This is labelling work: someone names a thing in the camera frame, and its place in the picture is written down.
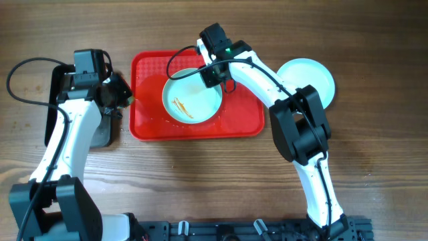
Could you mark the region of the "green and yellow sponge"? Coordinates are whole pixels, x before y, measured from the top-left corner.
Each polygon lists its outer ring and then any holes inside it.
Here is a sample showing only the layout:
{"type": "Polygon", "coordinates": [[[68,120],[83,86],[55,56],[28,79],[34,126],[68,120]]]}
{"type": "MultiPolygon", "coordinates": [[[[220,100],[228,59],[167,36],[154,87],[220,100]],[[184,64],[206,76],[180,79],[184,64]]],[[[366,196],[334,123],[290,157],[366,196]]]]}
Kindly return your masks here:
{"type": "Polygon", "coordinates": [[[134,102],[134,100],[135,100],[135,98],[133,96],[130,96],[126,101],[127,105],[131,105],[134,102]]]}

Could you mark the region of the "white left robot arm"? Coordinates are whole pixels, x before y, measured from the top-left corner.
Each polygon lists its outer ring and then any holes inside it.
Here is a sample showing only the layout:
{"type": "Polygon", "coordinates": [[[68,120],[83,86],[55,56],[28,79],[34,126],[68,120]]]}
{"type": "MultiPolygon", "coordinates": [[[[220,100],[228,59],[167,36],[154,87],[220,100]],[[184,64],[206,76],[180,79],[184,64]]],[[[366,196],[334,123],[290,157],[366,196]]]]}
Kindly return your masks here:
{"type": "Polygon", "coordinates": [[[19,224],[18,240],[138,240],[144,234],[132,214],[103,215],[83,185],[92,137],[101,123],[100,108],[128,106],[132,92],[113,73],[104,82],[74,85],[93,90],[93,98],[68,98],[59,104],[46,152],[27,183],[15,184],[9,204],[19,224]]]}

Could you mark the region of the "light blue plate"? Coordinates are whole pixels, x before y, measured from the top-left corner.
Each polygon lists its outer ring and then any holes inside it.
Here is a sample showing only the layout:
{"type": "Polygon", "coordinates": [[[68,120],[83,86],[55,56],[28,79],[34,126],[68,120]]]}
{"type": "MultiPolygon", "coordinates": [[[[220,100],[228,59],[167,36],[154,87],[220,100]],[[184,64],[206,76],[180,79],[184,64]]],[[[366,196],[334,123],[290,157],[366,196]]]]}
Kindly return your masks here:
{"type": "Polygon", "coordinates": [[[209,120],[219,110],[222,100],[222,87],[217,85],[207,88],[200,74],[180,80],[168,79],[162,93],[166,112],[185,124],[199,124],[209,120]]]}
{"type": "Polygon", "coordinates": [[[336,85],[330,71],[320,62],[308,58],[297,58],[286,62],[277,75],[284,80],[303,88],[313,86],[326,109],[334,99],[336,85]]]}

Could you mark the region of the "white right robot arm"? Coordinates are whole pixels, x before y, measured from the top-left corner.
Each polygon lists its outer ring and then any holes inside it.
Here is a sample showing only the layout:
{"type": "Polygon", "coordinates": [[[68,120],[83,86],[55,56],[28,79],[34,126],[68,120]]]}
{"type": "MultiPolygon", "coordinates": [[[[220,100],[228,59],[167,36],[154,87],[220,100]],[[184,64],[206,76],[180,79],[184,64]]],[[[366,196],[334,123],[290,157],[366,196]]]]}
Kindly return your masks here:
{"type": "Polygon", "coordinates": [[[200,72],[208,86],[232,79],[250,90],[269,110],[274,144],[294,165],[307,203],[307,215],[319,229],[330,230],[344,215],[328,168],[331,129],[317,89],[284,80],[243,41],[197,40],[205,62],[200,72]]]}

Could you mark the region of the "light blue plate top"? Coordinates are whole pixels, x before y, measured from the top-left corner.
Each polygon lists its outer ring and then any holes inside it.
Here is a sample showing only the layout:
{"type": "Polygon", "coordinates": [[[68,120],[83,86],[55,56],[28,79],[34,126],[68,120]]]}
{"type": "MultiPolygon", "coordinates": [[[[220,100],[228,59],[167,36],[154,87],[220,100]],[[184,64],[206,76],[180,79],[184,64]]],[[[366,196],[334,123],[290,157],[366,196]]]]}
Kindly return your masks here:
{"type": "Polygon", "coordinates": [[[200,74],[180,80],[168,79],[162,93],[166,112],[185,124],[199,124],[209,120],[219,110],[222,100],[222,87],[217,85],[207,88],[200,74]]]}

